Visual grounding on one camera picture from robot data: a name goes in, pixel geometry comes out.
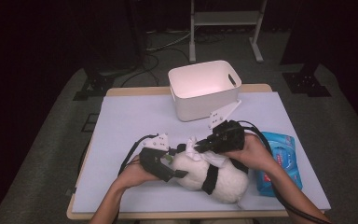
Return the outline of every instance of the black cable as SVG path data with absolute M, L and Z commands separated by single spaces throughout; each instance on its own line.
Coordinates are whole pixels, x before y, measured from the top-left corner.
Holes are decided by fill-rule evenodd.
M 222 36 L 221 38 L 219 38 L 218 35 L 196 34 L 195 42 L 199 45 L 212 45 L 226 39 L 226 36 L 224 34 L 220 35 Z
M 183 36 L 183 34 L 188 34 L 188 30 L 182 30 L 182 31 L 169 31 L 169 30 L 166 30 L 166 31 L 163 31 L 162 32 L 163 34 L 165 35 L 173 35 L 173 36 Z
M 238 121 L 238 122 L 246 122 L 250 125 L 252 125 L 252 127 L 242 127 L 244 130 L 249 130 L 249 131 L 252 131 L 254 133 L 256 133 L 260 138 L 261 138 L 261 141 L 263 142 L 263 144 L 265 145 L 266 149 L 268 150 L 268 152 L 272 155 L 272 149 L 269 145 L 269 141 L 267 140 L 266 136 L 264 136 L 264 134 L 262 134 L 255 126 L 254 124 L 252 124 L 251 122 L 248 122 L 248 121 L 244 121 L 244 120 L 241 120 L 241 121 Z M 286 208 L 288 209 L 289 211 L 295 213 L 296 215 L 300 216 L 300 217 L 303 217 L 309 221 L 312 221 L 314 223 L 320 223 L 320 224 L 331 224 L 330 222 L 328 221 L 324 221 L 318 217 L 314 217 L 310 214 L 307 214 L 305 212 L 302 212 L 300 210 L 298 210 L 297 208 L 295 208 L 294 206 L 292 206 L 290 203 L 288 203 L 284 198 L 283 196 L 280 194 L 279 191 L 276 190 L 274 184 L 272 183 L 271 181 L 271 186 L 272 186 L 272 190 L 274 191 L 274 194 L 277 198 L 277 200 Z
M 84 158 L 86 157 L 86 152 L 87 152 L 87 149 L 89 148 L 90 142 L 91 142 L 91 139 L 88 141 L 88 143 L 83 148 L 83 151 L 81 153 L 79 164 L 77 165 L 77 175 L 80 175 L 81 166 L 83 165 L 83 161 L 84 161 Z
M 183 42 L 184 40 L 187 40 L 189 36 L 190 36 L 190 32 L 187 32 L 186 35 L 180 37 L 179 39 L 174 40 L 173 42 L 170 42 L 170 43 L 165 44 L 165 45 L 160 46 L 160 47 L 156 47 L 156 48 L 152 48 L 152 49 L 146 49 L 146 51 L 153 52 L 153 51 L 156 51 L 156 50 L 159 50 L 159 49 L 165 49 L 167 47 L 177 45 L 177 44 Z
M 142 137 L 137 142 L 135 142 L 133 144 L 132 148 L 130 149 L 129 153 L 127 154 L 126 159 L 124 159 L 124 161 L 121 163 L 120 170 L 118 171 L 117 176 L 119 176 L 124 171 L 124 169 L 128 165 L 130 157 L 132 156 L 132 154 L 135 151 L 135 149 L 139 146 L 139 144 L 141 144 L 141 142 L 144 141 L 146 138 L 154 138 L 154 137 L 157 137 L 157 136 L 158 135 L 149 134 L 149 135 L 146 135 L 146 136 Z
M 145 69 L 145 70 L 142 71 L 142 72 L 136 73 L 136 74 L 134 74 L 134 75 L 128 77 L 126 80 L 124 80 L 123 83 L 121 83 L 120 88 L 124 87 L 124 85 L 125 85 L 128 81 L 130 81 L 131 79 L 133 79 L 133 78 L 135 78 L 135 77 L 138 77 L 138 76 L 140 76 L 141 74 L 144 74 L 144 73 L 146 73 L 146 72 L 149 72 L 149 71 L 155 69 L 155 68 L 158 66 L 159 60 L 158 60 L 158 58 L 157 58 L 156 56 L 150 55 L 150 54 L 147 55 L 147 56 L 150 56 L 150 57 L 153 57 L 154 59 L 156 59 L 156 61 L 157 61 L 156 64 L 155 64 L 153 67 L 151 67 L 151 68 Z
M 148 56 L 155 58 L 155 60 L 157 61 L 157 64 L 156 64 L 153 68 L 157 67 L 157 65 L 158 65 L 158 58 L 157 58 L 156 56 L 154 56 L 154 55 L 148 55 Z M 144 65 L 143 65 L 143 68 L 144 68 L 144 70 L 145 70 L 148 74 L 150 74 L 150 76 L 152 76 L 153 79 L 155 79 L 156 86 L 159 86 L 159 78 L 158 78 L 156 75 L 154 75 L 154 73 L 152 72 L 152 69 L 153 69 L 153 68 L 152 68 L 152 69 L 147 69 Z
M 183 54 L 183 56 L 185 56 L 186 61 L 187 61 L 188 63 L 190 63 L 190 62 L 189 62 L 190 60 L 188 59 L 187 55 L 186 55 L 182 50 L 179 50 L 179 49 L 166 49 L 166 48 L 164 48 L 164 49 L 155 50 L 155 51 L 153 51 L 153 53 L 161 52 L 161 51 L 163 51 L 163 50 L 176 50 L 176 51 L 179 51 L 180 53 Z
M 139 160 L 130 161 L 129 163 L 127 163 L 126 167 L 128 167 L 129 165 L 133 165 L 133 164 L 135 164 L 137 161 L 139 161 Z

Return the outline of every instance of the wire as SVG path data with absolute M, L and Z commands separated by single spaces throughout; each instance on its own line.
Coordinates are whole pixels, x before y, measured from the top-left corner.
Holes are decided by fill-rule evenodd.
M 212 45 L 226 39 L 224 34 L 221 34 L 221 36 L 219 38 L 217 35 L 197 34 L 195 42 L 200 45 Z
M 149 135 L 143 136 L 141 139 L 139 139 L 138 141 L 136 141 L 133 144 L 132 148 L 130 149 L 129 153 L 127 154 L 126 159 L 124 159 L 124 161 L 121 163 L 120 170 L 118 171 L 117 175 L 120 175 L 124 171 L 124 169 L 127 167 L 128 161 L 130 160 L 132 153 L 139 146 L 139 144 L 141 144 L 141 142 L 144 141 L 146 138 L 154 138 L 154 137 L 157 137 L 157 135 L 149 134 Z
M 188 63 L 190 63 L 190 60 L 188 59 L 187 55 L 186 55 L 183 51 L 181 51 L 181 50 L 179 50 L 179 49 L 159 49 L 159 50 L 154 51 L 153 53 L 161 52 L 161 51 L 163 51 L 163 50 L 176 50 L 176 51 L 179 51 L 180 53 L 183 54 L 183 56 L 185 56 L 186 61 L 187 61 Z
M 136 164 L 136 163 L 137 163 L 137 161 L 139 161 L 139 160 L 135 160 L 135 161 L 130 161 L 129 163 L 127 163 L 126 167 L 127 167 L 127 166 L 129 166 L 129 165 L 133 165 L 133 164 Z
M 252 127 L 243 127 L 244 130 L 249 130 L 249 131 L 252 131 L 254 133 L 256 133 L 260 138 L 261 138 L 261 141 L 263 142 L 263 144 L 265 145 L 265 147 L 267 148 L 268 152 L 271 154 L 272 156 L 272 150 L 271 150 L 271 147 L 269 145 L 269 141 L 267 140 L 266 136 L 264 136 L 264 134 L 262 134 L 255 126 L 253 123 L 249 122 L 249 121 L 245 121 L 245 120 L 241 120 L 241 121 L 238 121 L 238 122 L 246 122 L 248 124 L 250 124 Z M 289 202 L 287 202 L 283 196 L 280 194 L 279 191 L 276 190 L 274 184 L 271 182 L 271 186 L 272 186 L 272 189 L 274 191 L 274 194 L 277 198 L 277 200 L 287 209 L 287 210 L 290 210 L 292 211 L 293 213 L 295 213 L 296 215 L 300 216 L 300 217 L 303 217 L 309 221 L 312 221 L 314 223 L 320 223 L 320 224 L 331 224 L 330 222 L 328 221 L 324 221 L 318 217 L 314 217 L 310 214 L 307 214 L 297 208 L 295 208 L 294 206 L 292 206 Z
M 135 77 L 138 77 L 138 76 L 140 76 L 141 74 L 144 74 L 144 73 L 146 73 L 146 72 L 152 75 L 152 77 L 153 77 L 153 78 L 155 79 L 155 81 L 156 81 L 156 84 L 158 85 L 158 82 L 159 82 L 158 78 L 151 72 L 151 70 L 155 69 L 155 68 L 158 66 L 158 62 L 159 62 L 158 57 L 156 57 L 156 56 L 154 56 L 154 55 L 150 55 L 150 54 L 148 54 L 148 55 L 146 55 L 146 56 L 150 56 L 150 57 L 154 58 L 154 59 L 157 61 L 156 64 L 155 64 L 153 67 L 151 67 L 151 68 L 147 68 L 147 69 L 145 68 L 144 71 L 139 72 L 139 73 L 136 73 L 136 74 L 134 74 L 134 75 L 128 77 L 126 80 L 124 80 L 123 83 L 121 83 L 120 88 L 124 87 L 124 85 L 125 85 L 127 82 L 129 82 L 131 79 L 133 79 L 133 78 L 135 78 Z
M 86 157 L 86 152 L 87 152 L 87 149 L 89 148 L 89 145 L 90 145 L 90 141 L 88 141 L 88 143 L 86 144 L 86 146 L 83 148 L 83 151 L 81 153 L 81 156 L 80 156 L 80 160 L 79 160 L 79 163 L 77 165 L 77 175 L 80 175 L 80 171 L 81 171 L 81 167 L 83 165 L 83 161 L 84 161 L 84 158 Z
M 152 49 L 146 49 L 146 51 L 156 51 L 156 50 L 159 50 L 159 49 L 167 48 L 167 47 L 169 47 L 169 46 L 172 46 L 172 45 L 175 45 L 175 44 L 177 44 L 177 43 L 180 43 L 181 41 L 187 39 L 189 36 L 190 36 L 190 32 L 188 32 L 188 34 L 186 34 L 186 35 L 180 37 L 179 39 L 174 40 L 174 41 L 171 42 L 171 43 L 168 43 L 168 44 L 163 45 L 163 46 L 160 46 L 160 47 L 152 48 Z

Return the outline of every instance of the white gripper bracket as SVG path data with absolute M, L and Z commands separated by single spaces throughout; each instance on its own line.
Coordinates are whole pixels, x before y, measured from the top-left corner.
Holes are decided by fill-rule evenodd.
M 144 147 L 150 147 L 162 151 L 168 151 L 170 146 L 168 145 L 168 135 L 166 133 L 159 134 L 157 137 L 148 139 L 143 142 Z
M 209 116 L 209 125 L 210 129 L 213 129 L 217 125 L 223 123 L 228 116 L 241 104 L 241 100 L 237 100 L 237 102 L 233 102 L 229 105 L 225 105 L 223 107 L 218 108 Z

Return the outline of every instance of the floor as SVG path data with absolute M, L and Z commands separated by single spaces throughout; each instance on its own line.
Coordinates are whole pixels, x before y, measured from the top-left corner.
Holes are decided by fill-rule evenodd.
M 197 63 L 228 61 L 242 83 L 267 83 L 277 91 L 331 203 L 332 209 L 326 215 L 334 223 L 358 223 L 358 117 L 339 89 L 334 74 L 322 65 L 315 72 L 330 97 L 293 94 L 282 73 L 297 72 L 301 64 L 280 65 L 290 33 L 260 34 L 258 45 L 263 63 L 255 61 L 248 42 L 250 35 L 199 36 Z M 151 34 L 148 47 L 163 46 L 182 36 L 182 33 Z M 168 72 L 187 65 L 187 55 L 187 41 L 149 52 L 144 67 L 116 78 L 112 87 L 168 86 Z M 66 216 L 83 152 L 103 100 L 101 96 L 90 96 L 87 100 L 74 101 L 86 80 L 85 72 L 77 71 L 51 108 L 1 203 L 0 223 L 87 223 Z M 287 217 L 258 217 L 257 220 L 262 224 L 290 223 Z

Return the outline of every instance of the white shelf leg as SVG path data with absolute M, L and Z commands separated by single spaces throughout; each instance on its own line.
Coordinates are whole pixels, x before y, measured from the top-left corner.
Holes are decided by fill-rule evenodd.
M 189 60 L 191 63 L 196 61 L 196 44 L 194 42 L 194 0 L 191 0 L 191 13 L 190 13 L 190 43 L 189 43 Z
M 264 0 L 263 3 L 261 4 L 260 12 L 258 14 L 257 24 L 255 26 L 255 35 L 253 37 L 249 38 L 249 42 L 251 43 L 251 47 L 252 47 L 252 50 L 255 55 L 255 60 L 258 63 L 264 62 L 263 57 L 261 56 L 261 53 L 260 53 L 260 49 L 257 46 L 257 38 L 258 38 L 258 35 L 260 34 L 260 27 L 261 27 L 261 23 L 263 22 L 264 11 L 266 10 L 266 5 L 267 5 L 267 0 Z

